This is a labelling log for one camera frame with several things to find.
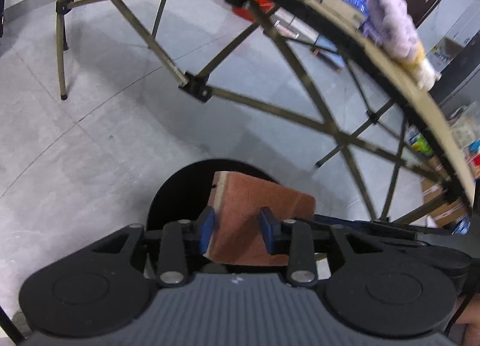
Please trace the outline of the white and yellow plush dog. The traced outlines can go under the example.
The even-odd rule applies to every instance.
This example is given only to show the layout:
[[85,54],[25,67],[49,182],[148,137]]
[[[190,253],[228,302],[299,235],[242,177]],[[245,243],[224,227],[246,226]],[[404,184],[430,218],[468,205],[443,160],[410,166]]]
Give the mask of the white and yellow plush dog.
[[430,91],[435,83],[442,77],[428,60],[422,42],[418,40],[415,49],[407,58],[401,59],[403,69],[415,80],[419,89]]

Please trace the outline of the folding table metal frame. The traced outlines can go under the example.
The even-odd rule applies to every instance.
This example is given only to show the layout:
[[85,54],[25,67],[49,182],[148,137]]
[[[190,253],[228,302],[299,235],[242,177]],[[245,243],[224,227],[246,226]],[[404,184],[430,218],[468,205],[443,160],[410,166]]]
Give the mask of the folding table metal frame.
[[109,59],[117,91],[80,119],[115,156],[145,174],[173,169],[159,133],[207,156],[257,166],[341,219],[413,219],[445,205],[473,205],[474,182],[431,97],[352,30],[313,21],[346,57],[335,74],[274,30],[271,17],[243,24],[223,0],[58,0],[64,14],[112,5],[111,37],[135,37],[160,67],[133,77]]

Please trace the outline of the fluffy lilac plush toy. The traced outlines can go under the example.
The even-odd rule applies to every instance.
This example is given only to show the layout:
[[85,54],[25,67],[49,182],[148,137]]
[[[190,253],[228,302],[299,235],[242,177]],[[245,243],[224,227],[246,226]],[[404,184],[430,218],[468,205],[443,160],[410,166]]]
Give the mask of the fluffy lilac plush toy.
[[420,40],[405,0],[367,0],[369,20],[391,58],[413,61]]

